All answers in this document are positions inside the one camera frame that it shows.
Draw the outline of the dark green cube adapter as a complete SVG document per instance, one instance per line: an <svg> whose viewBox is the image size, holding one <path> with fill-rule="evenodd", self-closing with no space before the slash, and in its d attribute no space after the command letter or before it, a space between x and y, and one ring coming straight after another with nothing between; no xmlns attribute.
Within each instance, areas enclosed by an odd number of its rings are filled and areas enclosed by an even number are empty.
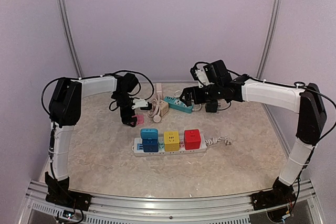
<svg viewBox="0 0 336 224"><path fill-rule="evenodd" d="M205 111L207 113L216 113L217 111L221 111L221 106L218 104L217 100L211 100L205 103Z"/></svg>

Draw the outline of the left aluminium corner post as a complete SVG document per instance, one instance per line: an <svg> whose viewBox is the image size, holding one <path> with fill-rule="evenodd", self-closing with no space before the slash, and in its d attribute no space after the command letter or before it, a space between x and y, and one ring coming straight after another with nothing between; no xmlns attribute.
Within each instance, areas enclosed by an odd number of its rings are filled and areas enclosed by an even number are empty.
<svg viewBox="0 0 336 224"><path fill-rule="evenodd" d="M60 19L64 29L65 39L69 48L70 58L75 69L77 77L83 77L83 70L76 52L74 38L72 36L70 21L68 18L68 12L66 7L66 0L57 0L57 5L60 12Z"/></svg>

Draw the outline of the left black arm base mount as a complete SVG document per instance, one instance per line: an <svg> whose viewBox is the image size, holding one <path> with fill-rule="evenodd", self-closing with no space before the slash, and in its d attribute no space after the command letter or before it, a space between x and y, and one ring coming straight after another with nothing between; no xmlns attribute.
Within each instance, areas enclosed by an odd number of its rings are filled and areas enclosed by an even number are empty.
<svg viewBox="0 0 336 224"><path fill-rule="evenodd" d="M69 190L70 179L56 180L45 172L45 183L48 187L45 200L55 205L87 211L92 195Z"/></svg>

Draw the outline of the aluminium corner post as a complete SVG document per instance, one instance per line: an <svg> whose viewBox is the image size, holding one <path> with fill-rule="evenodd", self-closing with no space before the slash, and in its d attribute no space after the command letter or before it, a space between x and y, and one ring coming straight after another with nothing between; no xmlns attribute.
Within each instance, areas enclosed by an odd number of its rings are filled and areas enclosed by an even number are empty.
<svg viewBox="0 0 336 224"><path fill-rule="evenodd" d="M66 7L66 0L57 0L57 5L60 12L60 19L64 29L65 39L69 48L70 58L75 69L77 77L83 77L83 70L76 52L74 38L72 36L70 21L68 18L68 12Z"/></svg>
<svg viewBox="0 0 336 224"><path fill-rule="evenodd" d="M267 64L267 61L270 55L272 41L273 41L275 31L276 31L280 7L281 7L281 0L273 0L266 40L263 46L261 59L260 59L259 67L258 67L257 74L256 74L256 77L258 79L262 78L265 72L265 69L266 69L266 64Z"/></svg>

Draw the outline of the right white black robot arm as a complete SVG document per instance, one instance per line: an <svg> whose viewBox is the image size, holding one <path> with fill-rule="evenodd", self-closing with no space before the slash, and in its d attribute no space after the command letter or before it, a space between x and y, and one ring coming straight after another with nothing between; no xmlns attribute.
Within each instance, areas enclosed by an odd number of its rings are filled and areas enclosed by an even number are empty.
<svg viewBox="0 0 336 224"><path fill-rule="evenodd" d="M279 185L269 192L273 205L281 204L289 196L289 189L308 165L309 158L320 140L327 120L323 96L316 84L293 85L268 82L228 70L222 60L203 62L203 68L194 65L190 69L197 85L184 88L179 99L187 106L210 104L217 100L227 103L256 102L292 111L298 115L296 141L276 183Z"/></svg>

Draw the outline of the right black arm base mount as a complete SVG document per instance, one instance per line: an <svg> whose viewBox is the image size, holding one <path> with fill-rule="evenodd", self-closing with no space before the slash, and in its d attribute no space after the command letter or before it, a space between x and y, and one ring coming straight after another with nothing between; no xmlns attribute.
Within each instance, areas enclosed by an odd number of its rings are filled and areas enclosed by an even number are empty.
<svg viewBox="0 0 336 224"><path fill-rule="evenodd" d="M277 177L270 190L262 190L250 196L254 211L272 208L295 201L293 185L282 183Z"/></svg>

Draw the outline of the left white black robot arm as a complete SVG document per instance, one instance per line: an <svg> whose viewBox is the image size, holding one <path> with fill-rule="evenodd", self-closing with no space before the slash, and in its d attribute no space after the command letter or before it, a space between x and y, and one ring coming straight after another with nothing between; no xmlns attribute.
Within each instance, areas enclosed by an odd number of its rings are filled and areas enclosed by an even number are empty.
<svg viewBox="0 0 336 224"><path fill-rule="evenodd" d="M71 135L81 117L82 100L101 93L110 93L112 103L120 110L124 125L136 125L135 110L149 109L150 98L138 98L133 90L140 87L139 72L118 70L84 78L60 77L53 80L55 89L48 106L43 109L51 120L49 162L53 179L68 179L68 156Z"/></svg>

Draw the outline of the yellow cube socket adapter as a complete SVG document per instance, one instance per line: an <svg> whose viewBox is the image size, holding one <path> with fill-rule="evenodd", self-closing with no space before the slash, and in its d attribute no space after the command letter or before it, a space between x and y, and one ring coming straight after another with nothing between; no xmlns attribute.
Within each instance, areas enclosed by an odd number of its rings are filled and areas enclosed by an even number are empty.
<svg viewBox="0 0 336 224"><path fill-rule="evenodd" d="M166 152L175 152L180 149L180 137L178 131L164 132L164 150Z"/></svg>

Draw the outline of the light blue adapter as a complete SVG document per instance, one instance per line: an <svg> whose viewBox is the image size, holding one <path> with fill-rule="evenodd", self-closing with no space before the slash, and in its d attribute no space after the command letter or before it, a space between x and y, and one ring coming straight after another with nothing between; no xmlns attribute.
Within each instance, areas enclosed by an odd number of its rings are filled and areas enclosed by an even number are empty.
<svg viewBox="0 0 336 224"><path fill-rule="evenodd" d="M150 128L141 129L140 137L143 143L157 143L159 137L158 130Z"/></svg>

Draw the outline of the dark blue cube socket adapter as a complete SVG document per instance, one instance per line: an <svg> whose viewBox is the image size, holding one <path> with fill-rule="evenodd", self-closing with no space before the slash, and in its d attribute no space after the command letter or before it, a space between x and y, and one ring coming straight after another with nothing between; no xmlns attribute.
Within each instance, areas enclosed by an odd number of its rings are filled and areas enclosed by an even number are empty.
<svg viewBox="0 0 336 224"><path fill-rule="evenodd" d="M142 146L145 153L156 153L159 151L158 140L143 139Z"/></svg>

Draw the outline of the red cube socket adapter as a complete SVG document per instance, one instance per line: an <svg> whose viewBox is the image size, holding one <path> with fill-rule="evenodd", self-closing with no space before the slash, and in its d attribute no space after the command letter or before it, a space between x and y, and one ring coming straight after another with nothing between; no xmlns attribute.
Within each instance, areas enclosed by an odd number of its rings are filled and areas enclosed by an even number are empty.
<svg viewBox="0 0 336 224"><path fill-rule="evenodd" d="M201 145L201 135L199 129L184 131L184 147L186 150L197 150Z"/></svg>

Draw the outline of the pink plug adapter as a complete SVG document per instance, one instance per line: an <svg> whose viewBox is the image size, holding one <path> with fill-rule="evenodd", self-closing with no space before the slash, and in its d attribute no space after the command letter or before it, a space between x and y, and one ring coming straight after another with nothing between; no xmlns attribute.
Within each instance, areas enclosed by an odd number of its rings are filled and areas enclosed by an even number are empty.
<svg viewBox="0 0 336 224"><path fill-rule="evenodd" d="M134 115L133 118L136 118L136 125L142 125L144 124L144 116L143 114L137 114L137 115Z"/></svg>

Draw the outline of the right aluminium corner post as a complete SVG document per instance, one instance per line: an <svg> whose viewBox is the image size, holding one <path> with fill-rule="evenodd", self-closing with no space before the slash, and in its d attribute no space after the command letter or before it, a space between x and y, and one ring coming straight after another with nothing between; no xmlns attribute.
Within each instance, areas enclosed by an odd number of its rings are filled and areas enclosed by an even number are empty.
<svg viewBox="0 0 336 224"><path fill-rule="evenodd" d="M266 64L267 64L267 61L270 55L272 41L273 41L275 31L276 31L280 7L281 7L281 0L273 0L266 40L263 46L261 59L260 59L259 67L258 67L257 74L256 74L256 77L258 79L262 78L265 72L265 69L266 69Z"/></svg>

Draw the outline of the aluminium front frame rail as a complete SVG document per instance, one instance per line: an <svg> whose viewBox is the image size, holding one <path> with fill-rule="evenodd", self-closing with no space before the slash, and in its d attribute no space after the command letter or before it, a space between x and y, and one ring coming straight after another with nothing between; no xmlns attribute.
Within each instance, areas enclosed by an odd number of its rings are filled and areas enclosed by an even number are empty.
<svg viewBox="0 0 336 224"><path fill-rule="evenodd" d="M311 181L294 185L297 201L255 209L251 192L201 198L139 198L92 194L87 210L70 215L70 208L45 200L47 185L30 182L18 223L324 223Z"/></svg>

